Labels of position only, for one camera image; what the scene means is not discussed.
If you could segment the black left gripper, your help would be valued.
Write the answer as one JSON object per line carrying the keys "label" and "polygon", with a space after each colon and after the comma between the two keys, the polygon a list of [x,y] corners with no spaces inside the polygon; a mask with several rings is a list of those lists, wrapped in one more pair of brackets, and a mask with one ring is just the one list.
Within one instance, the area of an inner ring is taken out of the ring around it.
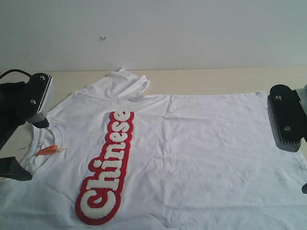
{"label": "black left gripper", "polygon": [[[0,148],[2,149],[16,129],[25,123],[18,115],[18,105],[21,95],[28,83],[24,81],[2,83],[0,85]],[[36,114],[30,123],[37,128],[48,128],[48,119]],[[32,174],[24,169],[15,157],[0,159],[0,177],[17,181],[29,181]]]}

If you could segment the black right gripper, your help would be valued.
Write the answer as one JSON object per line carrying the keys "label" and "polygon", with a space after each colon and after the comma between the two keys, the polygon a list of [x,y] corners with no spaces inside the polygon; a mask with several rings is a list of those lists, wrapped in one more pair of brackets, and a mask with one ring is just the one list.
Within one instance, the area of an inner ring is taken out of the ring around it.
{"label": "black right gripper", "polygon": [[295,129],[301,144],[303,139],[307,141],[307,86],[296,88],[294,91],[297,97]]}

